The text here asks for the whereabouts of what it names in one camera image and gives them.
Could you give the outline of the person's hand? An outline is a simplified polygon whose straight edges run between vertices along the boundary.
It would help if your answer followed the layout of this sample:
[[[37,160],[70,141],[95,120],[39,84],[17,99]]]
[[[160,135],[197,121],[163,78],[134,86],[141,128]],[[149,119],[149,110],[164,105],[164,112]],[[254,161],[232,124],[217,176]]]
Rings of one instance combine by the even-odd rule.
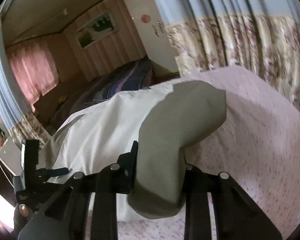
[[[12,231],[12,236],[14,239],[18,239],[19,233],[27,222],[32,218],[33,211],[30,207],[25,204],[17,204],[14,210],[14,229]]]

